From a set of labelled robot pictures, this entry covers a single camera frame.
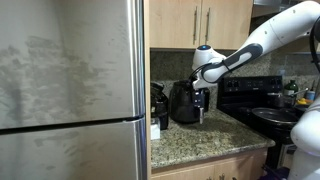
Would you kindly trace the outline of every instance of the cabinet handle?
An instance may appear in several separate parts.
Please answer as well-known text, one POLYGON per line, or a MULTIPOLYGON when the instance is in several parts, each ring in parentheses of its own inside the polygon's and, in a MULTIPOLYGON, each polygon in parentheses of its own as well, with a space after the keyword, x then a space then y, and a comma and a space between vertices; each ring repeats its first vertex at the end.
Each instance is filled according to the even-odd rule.
POLYGON ((207 27, 206 27, 206 42, 209 40, 209 23, 210 23, 210 8, 207 13, 207 27))
POLYGON ((219 180, 224 180, 224 173, 221 176, 219 176, 219 180))
POLYGON ((198 20, 198 6, 196 6, 196 10, 194 11, 194 25, 193 25, 193 44, 197 40, 197 20, 198 20))

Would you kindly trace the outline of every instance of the bottle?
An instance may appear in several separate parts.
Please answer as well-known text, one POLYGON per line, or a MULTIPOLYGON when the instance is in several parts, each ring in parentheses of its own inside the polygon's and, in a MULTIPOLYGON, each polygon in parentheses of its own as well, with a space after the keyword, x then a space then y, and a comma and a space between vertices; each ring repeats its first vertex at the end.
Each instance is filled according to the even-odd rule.
POLYGON ((316 95, 316 92, 314 91, 314 84, 315 84, 315 80, 312 83, 311 89, 309 91, 306 92, 305 98, 308 100, 313 101, 316 95))
POLYGON ((290 82, 284 86, 283 94, 284 95, 291 95, 295 92, 298 92, 298 90, 299 90, 299 87, 296 84, 295 80, 290 80, 290 82))

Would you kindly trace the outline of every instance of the wooden cabinet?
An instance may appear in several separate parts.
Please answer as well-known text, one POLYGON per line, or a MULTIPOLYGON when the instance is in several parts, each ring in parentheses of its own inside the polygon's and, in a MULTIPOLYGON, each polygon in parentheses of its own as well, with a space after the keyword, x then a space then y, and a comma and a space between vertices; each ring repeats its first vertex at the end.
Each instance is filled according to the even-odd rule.
POLYGON ((159 168, 152 171, 152 180, 256 180, 262 176, 267 149, 260 149, 159 168))
POLYGON ((238 49, 249 34, 252 6, 252 0, 150 0, 150 46, 238 49))
POLYGON ((150 0, 150 46, 199 45, 201 0, 150 0))
MULTIPOLYGON (((316 48, 316 51, 319 53, 320 46, 316 40, 315 40, 315 48, 316 48)), ((300 38, 287 45, 284 45, 283 47, 279 48, 278 51, 282 53, 309 53, 310 52, 309 36, 300 38)))
POLYGON ((201 167, 162 176, 152 177, 152 180, 213 180, 213 166, 201 167))
POLYGON ((200 45, 239 49, 249 35, 252 0, 203 0, 200 45))

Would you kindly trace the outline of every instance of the black pan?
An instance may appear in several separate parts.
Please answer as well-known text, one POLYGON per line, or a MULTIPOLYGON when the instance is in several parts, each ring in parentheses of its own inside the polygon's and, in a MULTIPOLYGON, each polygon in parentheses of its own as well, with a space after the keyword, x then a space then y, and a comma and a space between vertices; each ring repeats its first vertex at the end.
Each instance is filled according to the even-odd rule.
POLYGON ((296 116, 277 109, 254 108, 252 113, 262 121, 275 126, 293 127, 299 120, 296 116))
POLYGON ((297 104, 294 106, 294 109, 296 111, 296 115, 298 117, 301 117, 303 113, 308 109, 309 105, 306 104, 297 104))

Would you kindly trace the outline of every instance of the cable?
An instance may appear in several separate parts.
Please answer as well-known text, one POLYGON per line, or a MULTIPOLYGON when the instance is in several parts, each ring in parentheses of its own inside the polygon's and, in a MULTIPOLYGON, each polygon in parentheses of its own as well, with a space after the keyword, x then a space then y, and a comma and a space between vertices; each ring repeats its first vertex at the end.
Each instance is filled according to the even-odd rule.
POLYGON ((191 80, 192 77, 193 77, 194 75, 196 75, 201 69, 205 68, 206 66, 208 66, 208 65, 210 65, 210 64, 211 64, 211 63, 207 63, 207 64, 204 64, 204 65, 202 65, 202 66, 199 66, 197 69, 195 69, 195 70, 190 74, 189 79, 191 80))

